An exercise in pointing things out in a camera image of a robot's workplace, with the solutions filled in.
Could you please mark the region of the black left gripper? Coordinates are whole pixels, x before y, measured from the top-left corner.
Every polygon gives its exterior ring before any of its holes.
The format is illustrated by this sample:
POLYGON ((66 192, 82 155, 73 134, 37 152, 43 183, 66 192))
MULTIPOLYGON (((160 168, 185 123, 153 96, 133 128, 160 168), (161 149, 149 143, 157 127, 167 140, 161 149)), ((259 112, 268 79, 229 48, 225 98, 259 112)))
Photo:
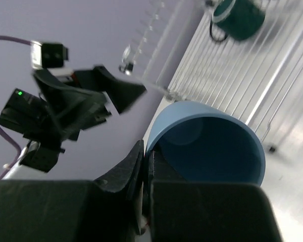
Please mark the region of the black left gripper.
POLYGON ((0 114, 0 125, 35 141, 78 139, 81 130, 106 122, 106 92, 119 114, 128 111, 146 92, 143 84, 115 78, 104 66, 92 70, 96 91, 69 86, 48 70, 32 76, 39 88, 35 96, 15 89, 0 114))

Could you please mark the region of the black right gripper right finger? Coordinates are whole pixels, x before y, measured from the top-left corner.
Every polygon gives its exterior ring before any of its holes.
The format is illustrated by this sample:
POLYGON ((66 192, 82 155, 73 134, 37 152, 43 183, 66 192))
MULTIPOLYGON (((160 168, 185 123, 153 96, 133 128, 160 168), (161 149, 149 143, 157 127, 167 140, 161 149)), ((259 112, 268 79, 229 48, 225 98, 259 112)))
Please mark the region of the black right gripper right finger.
POLYGON ((186 181, 159 151, 147 163, 152 241, 282 241, 260 187, 186 181))

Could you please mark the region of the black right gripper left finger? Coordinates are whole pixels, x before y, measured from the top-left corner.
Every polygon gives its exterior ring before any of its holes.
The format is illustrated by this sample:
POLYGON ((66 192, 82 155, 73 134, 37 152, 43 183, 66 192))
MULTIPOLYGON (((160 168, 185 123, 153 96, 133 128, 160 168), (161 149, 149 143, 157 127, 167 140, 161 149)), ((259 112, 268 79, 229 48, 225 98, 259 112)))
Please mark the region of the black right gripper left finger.
POLYGON ((144 142, 96 180, 0 180, 0 241, 134 241, 144 142))

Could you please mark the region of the light blue plastic cup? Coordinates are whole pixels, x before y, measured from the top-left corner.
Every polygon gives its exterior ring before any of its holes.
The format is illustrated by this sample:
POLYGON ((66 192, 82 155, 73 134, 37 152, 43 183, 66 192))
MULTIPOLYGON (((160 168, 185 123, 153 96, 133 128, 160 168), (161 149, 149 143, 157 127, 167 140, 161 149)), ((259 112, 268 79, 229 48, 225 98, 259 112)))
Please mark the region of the light blue plastic cup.
POLYGON ((196 101, 178 101, 156 117, 145 157, 159 147, 186 180, 260 186, 266 170, 263 146, 242 121, 196 101))

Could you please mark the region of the dark green ceramic mug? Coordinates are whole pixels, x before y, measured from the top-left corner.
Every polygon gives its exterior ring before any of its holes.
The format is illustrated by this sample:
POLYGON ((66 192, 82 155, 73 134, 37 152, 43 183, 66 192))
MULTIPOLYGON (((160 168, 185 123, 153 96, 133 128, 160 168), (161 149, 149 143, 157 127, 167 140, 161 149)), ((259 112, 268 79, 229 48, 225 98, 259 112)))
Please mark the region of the dark green ceramic mug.
POLYGON ((228 37, 236 41, 245 41, 254 36, 265 20, 265 11, 249 0, 223 0, 214 4, 209 35, 215 43, 222 43, 228 37), (219 39, 213 36, 213 27, 218 27, 224 32, 224 37, 219 39))

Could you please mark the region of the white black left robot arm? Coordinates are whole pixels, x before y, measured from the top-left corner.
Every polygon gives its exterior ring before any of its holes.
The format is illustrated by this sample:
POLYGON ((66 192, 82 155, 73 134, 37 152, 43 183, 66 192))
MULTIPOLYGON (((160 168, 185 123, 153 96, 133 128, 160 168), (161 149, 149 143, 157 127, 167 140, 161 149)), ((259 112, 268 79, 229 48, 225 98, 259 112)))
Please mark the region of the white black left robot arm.
POLYGON ((118 113, 124 113, 143 95, 142 84, 115 78, 104 66, 74 71, 67 79, 49 70, 34 70, 39 88, 34 96, 16 89, 0 114, 0 125, 28 140, 20 163, 47 173, 64 153, 65 140, 76 141, 82 130, 106 122, 111 102, 118 113))

